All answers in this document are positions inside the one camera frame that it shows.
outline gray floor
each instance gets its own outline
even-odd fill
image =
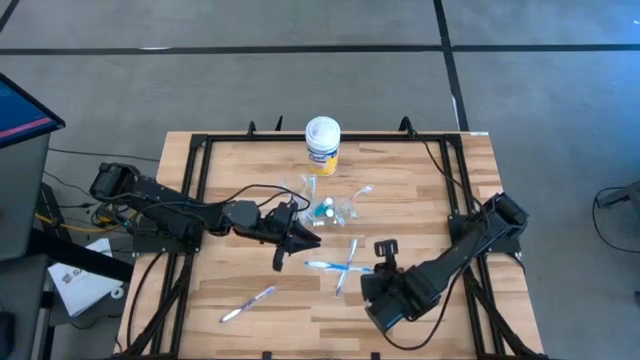
[[[444,5],[454,44],[640,43],[633,0]],[[438,42],[432,2],[413,0],[22,0],[0,34],[0,48]],[[491,133],[505,189],[531,213],[522,244],[546,352],[639,358],[640,255],[601,243],[590,206],[598,189],[640,179],[640,52],[455,59],[470,128]],[[4,56],[0,71],[67,121],[52,136],[66,149],[159,157],[166,131],[270,129],[279,115],[285,129],[319,114],[354,130],[394,129],[404,115],[421,130],[457,128],[440,53]],[[50,153],[47,169],[86,188],[105,159]],[[86,200],[48,182],[60,202]],[[640,249],[630,208],[599,219],[612,242]],[[118,323],[63,327],[54,358],[107,356]]]

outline monitor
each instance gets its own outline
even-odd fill
[[[0,149],[64,126],[56,114],[0,73]]]

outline wooden table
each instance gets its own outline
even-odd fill
[[[158,182],[178,191],[191,134],[167,134],[158,170]],[[486,135],[469,133],[462,133],[462,139],[473,192],[484,202],[501,191],[491,141]],[[430,149],[440,159],[438,146],[431,145]],[[453,149],[450,153],[453,171],[457,173]],[[199,166],[195,171],[192,196]],[[306,173],[304,143],[215,143],[205,201],[220,200],[251,183],[299,184],[299,174]],[[456,284],[444,322],[431,343],[418,351],[403,352],[387,344],[365,314],[357,274],[349,274],[345,293],[338,298],[334,296],[338,274],[304,267],[305,260],[344,263],[354,238],[360,240],[354,258],[354,265],[359,266],[381,261],[374,254],[373,244],[384,239],[398,240],[397,259],[404,267],[435,258],[450,245],[445,181],[422,143],[341,144],[338,170],[333,176],[318,180],[317,196],[348,197],[368,184],[374,186],[374,191],[359,198],[359,218],[344,228],[314,229],[322,237],[322,247],[286,257],[281,273],[271,269],[273,246],[235,235],[224,238],[205,235],[201,252],[195,257],[180,358],[260,358],[263,351],[272,351],[275,358],[364,359],[371,352],[380,352],[383,358],[475,358],[462,281]],[[271,194],[272,191],[258,189],[243,197],[259,201]],[[462,192],[458,199],[462,201]],[[157,309],[166,257],[155,265],[141,291],[133,321],[134,336]],[[137,260],[132,289],[138,286],[152,258],[146,255]],[[525,344],[542,351],[522,269],[503,255],[490,255],[489,268],[502,315]],[[231,309],[270,285],[278,287],[273,295],[228,323],[218,322]],[[132,294],[133,291],[120,327],[119,340],[123,344]],[[401,321],[393,328],[391,337],[405,345],[420,343],[439,312],[440,306],[417,322]],[[169,348],[172,326],[171,313],[165,325],[163,351]],[[486,319],[483,331],[487,350],[491,351]]]

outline white paper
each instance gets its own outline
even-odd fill
[[[106,238],[96,240],[88,245],[87,249],[113,257],[109,239]],[[80,315],[105,295],[111,293],[113,288],[122,285],[122,281],[95,275],[64,264],[50,266],[49,274],[51,274],[70,316]]]

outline screen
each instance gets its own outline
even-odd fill
[[[57,125],[29,100],[0,81],[0,145],[46,128],[54,130]]]

